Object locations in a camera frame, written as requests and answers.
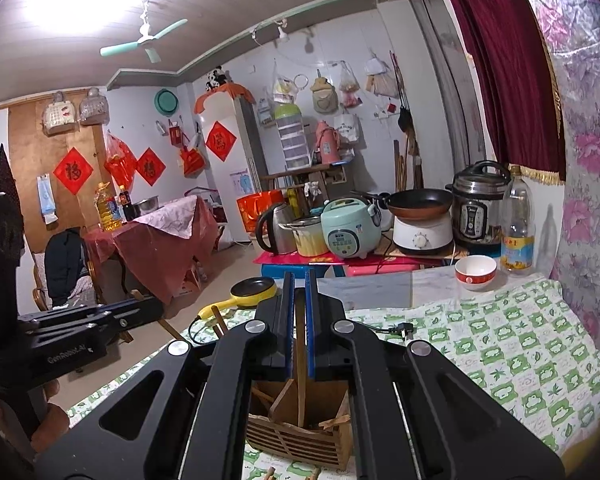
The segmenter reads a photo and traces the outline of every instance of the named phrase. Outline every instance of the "black jacket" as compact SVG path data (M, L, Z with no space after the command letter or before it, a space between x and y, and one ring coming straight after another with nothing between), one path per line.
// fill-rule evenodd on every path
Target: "black jacket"
M85 254L79 227L53 235L46 244L46 288L53 306L65 304L78 278L88 274Z

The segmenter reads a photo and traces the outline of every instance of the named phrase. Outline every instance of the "maroon curtain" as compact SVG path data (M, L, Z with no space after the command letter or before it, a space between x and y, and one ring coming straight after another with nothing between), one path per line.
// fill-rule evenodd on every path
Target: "maroon curtain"
M562 121L528 0L451 0L480 79L487 127L504 164L565 178Z

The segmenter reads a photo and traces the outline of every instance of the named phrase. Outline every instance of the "pressure cooker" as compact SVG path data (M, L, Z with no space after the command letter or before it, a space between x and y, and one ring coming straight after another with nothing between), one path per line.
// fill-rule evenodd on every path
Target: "pressure cooker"
M446 186L454 196L451 216L456 243L474 250L500 248L500 204L510 181L509 170L493 160L456 173L453 184Z

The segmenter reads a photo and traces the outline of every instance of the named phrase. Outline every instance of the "silver bolt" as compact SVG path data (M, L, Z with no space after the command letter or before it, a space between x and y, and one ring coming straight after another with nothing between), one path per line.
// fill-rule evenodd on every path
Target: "silver bolt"
M189 343L186 341L174 341L169 345L168 352L171 355L183 355L189 351Z
M411 352L420 357L426 357L431 353L431 346L425 341L416 341L411 345Z
M341 334L350 334L353 332L354 325L348 319L341 319L334 323L333 328Z
M251 321L247 322L247 325L244 327L244 329L251 334L259 334L266 327L267 325L264 321L261 321L259 319L252 319Z

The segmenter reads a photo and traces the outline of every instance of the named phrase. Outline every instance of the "dark cloth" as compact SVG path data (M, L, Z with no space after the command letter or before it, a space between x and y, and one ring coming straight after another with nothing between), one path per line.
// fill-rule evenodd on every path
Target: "dark cloth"
M10 259L16 261L16 265L20 265L20 257L24 249L24 218L20 209L20 197L16 189L16 181L11 173L11 167L7 160L7 154L4 151L4 145L0 145L0 193L4 193L11 199L14 207L10 210L9 225L14 235L17 236L16 243L11 245Z
M78 278L88 274L85 254L78 227L53 235L46 244L46 289L53 306L65 304Z
M498 162L565 179L564 134L543 39L528 0L451 0L480 80Z

